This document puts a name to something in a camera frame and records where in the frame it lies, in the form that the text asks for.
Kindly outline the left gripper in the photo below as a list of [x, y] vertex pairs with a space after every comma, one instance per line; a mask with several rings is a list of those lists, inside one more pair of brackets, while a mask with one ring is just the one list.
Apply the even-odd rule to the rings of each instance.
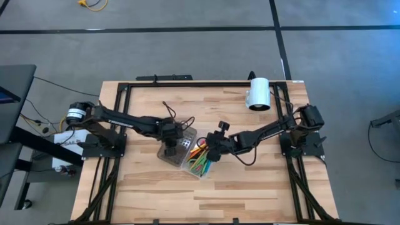
[[[181, 139], [183, 138], [183, 125], [171, 117], [161, 119], [157, 125], [157, 135], [159, 140]], [[165, 144], [167, 147], [174, 147], [175, 140], [172, 140], [171, 143], [166, 140]]]

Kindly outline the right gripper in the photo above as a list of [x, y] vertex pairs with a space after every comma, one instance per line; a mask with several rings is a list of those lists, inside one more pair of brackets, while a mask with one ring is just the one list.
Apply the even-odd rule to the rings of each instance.
[[209, 132], [206, 136], [206, 144], [209, 150], [207, 158], [210, 161], [218, 162], [219, 155], [233, 152], [232, 142], [224, 131]]

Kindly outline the green-handled scissors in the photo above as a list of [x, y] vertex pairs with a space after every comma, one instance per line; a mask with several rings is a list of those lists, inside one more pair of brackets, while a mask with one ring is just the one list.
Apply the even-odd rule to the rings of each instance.
[[[202, 176], [202, 173], [203, 173], [203, 171], [204, 171], [204, 167], [205, 167], [207, 161], [208, 161], [208, 160], [207, 160], [206, 156], [199, 156], [198, 158], [192, 158], [192, 159], [190, 159], [190, 160], [188, 161], [188, 163], [187, 163], [188, 171], [189, 171], [190, 173], [194, 174], [194, 175], [197, 175], [197, 176], [201, 177], [201, 176]], [[194, 169], [195, 169], [195, 167], [196, 167], [198, 164], [202, 164], [202, 170], [199, 171], [199, 172], [195, 172]]]

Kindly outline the clear plastic supply box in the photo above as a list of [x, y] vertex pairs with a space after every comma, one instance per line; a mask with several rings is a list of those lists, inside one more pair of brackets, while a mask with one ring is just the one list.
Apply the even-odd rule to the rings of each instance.
[[[190, 160], [191, 150], [202, 144], [206, 144], [205, 138], [202, 137], [203, 134], [201, 132], [198, 133], [198, 131], [193, 127], [189, 127], [183, 132], [183, 135], [183, 138], [177, 140], [177, 144], [175, 146], [177, 154], [175, 156], [166, 157], [164, 155], [164, 150], [166, 146], [165, 144], [162, 144], [159, 151], [157, 152], [157, 157], [162, 161], [169, 163], [172, 166], [183, 170], [184, 172], [189, 173], [190, 175], [196, 176], [199, 179], [206, 178], [211, 172], [211, 169], [214, 165], [212, 161], [209, 166], [208, 172], [201, 177], [194, 175], [188, 171], [188, 161]], [[200, 156], [206, 156], [207, 158], [207, 154], [208, 146], [207, 149]]]

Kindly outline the black bar device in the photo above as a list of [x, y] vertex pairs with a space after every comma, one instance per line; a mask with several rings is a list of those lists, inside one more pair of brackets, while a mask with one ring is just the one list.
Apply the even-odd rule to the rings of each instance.
[[151, 82], [158, 82], [158, 81], [192, 81], [193, 77], [190, 74], [183, 74], [183, 75], [152, 75], [152, 76], [137, 76], [137, 81], [151, 81]]

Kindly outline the white paper sheet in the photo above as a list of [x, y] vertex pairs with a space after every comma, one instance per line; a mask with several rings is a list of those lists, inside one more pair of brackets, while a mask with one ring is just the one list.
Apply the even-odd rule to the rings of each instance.
[[89, 132], [85, 129], [80, 129], [77, 131], [64, 131], [63, 133], [56, 134], [54, 136], [54, 143], [61, 143], [62, 147], [81, 156], [83, 153], [83, 148], [78, 146], [78, 143], [84, 142], [88, 134]]

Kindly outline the dark grey desk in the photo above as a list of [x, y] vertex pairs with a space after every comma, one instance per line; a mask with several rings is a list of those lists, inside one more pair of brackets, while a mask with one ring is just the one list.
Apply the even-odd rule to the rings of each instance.
[[21, 98], [17, 103], [0, 104], [0, 207], [13, 173], [25, 172], [15, 210], [32, 206], [26, 198], [31, 183], [49, 182], [58, 174], [73, 176], [83, 166], [79, 154], [17, 126], [35, 70], [33, 64], [0, 66], [0, 86]]

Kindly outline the laptop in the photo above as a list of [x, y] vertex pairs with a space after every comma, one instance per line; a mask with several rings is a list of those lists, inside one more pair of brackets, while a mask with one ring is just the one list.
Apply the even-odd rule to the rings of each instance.
[[0, 104], [19, 103], [21, 98], [0, 86]]

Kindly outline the grey stand leg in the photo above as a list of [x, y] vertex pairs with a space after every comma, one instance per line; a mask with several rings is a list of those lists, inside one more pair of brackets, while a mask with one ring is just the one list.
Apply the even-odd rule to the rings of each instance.
[[384, 124], [392, 124], [396, 129], [400, 130], [400, 110], [371, 121], [373, 128], [380, 128]]

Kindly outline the black aluminium table frame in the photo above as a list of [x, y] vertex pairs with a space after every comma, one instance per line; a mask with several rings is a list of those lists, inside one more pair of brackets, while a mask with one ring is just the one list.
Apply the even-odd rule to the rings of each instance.
[[[249, 110], [244, 103], [249, 88], [249, 81], [162, 81], [134, 82], [119, 92], [116, 81], [106, 81], [99, 98], [104, 106], [134, 116], [163, 118], [173, 108], [178, 119], [194, 117], [193, 126], [202, 135], [215, 130], [219, 121], [237, 133], [260, 128], [286, 112], [278, 99], [272, 99], [268, 111]], [[308, 218], [304, 195], [294, 201], [277, 137], [263, 141], [254, 153], [223, 156], [199, 179], [160, 160], [156, 140], [132, 129], [126, 134], [116, 182], [106, 191], [99, 213], [111, 224], [272, 224]]]

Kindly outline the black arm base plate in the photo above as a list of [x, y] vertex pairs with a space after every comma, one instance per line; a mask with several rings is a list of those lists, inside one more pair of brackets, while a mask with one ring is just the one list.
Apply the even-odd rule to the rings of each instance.
[[114, 144], [101, 144], [98, 137], [88, 134], [85, 141], [79, 142], [78, 146], [83, 148], [84, 158], [120, 158], [124, 156], [126, 141], [126, 134], [118, 134]]
[[288, 132], [279, 136], [281, 152], [285, 156], [298, 158], [299, 156], [324, 156], [322, 142], [326, 137], [321, 137], [318, 132], [295, 138]]

